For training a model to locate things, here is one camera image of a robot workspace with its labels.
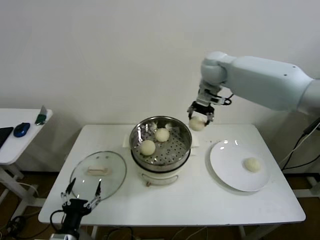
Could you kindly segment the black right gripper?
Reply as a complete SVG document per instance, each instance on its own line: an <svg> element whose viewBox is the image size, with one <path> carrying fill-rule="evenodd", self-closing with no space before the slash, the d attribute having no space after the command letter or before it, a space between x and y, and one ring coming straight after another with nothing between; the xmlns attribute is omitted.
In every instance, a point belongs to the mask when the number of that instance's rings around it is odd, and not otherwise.
<svg viewBox="0 0 320 240"><path fill-rule="evenodd" d="M187 109L188 119L191 120L193 117L193 113L197 112L206 116L205 125L207 126L214 120L214 111L215 109L210 104L204 106L194 101Z"/></svg>

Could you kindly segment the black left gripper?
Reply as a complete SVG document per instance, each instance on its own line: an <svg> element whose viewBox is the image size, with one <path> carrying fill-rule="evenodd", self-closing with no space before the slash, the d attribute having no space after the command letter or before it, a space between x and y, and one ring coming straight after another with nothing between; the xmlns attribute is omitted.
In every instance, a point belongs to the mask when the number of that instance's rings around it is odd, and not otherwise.
<svg viewBox="0 0 320 240"><path fill-rule="evenodd" d="M70 199L76 178L69 183L65 192L61 193L62 209L65 213L65 219L61 226L63 234L78 234L81 220L84 216L91 213L91 208L95 208L101 201L101 180L99 180L94 198L91 201L83 199Z"/></svg>

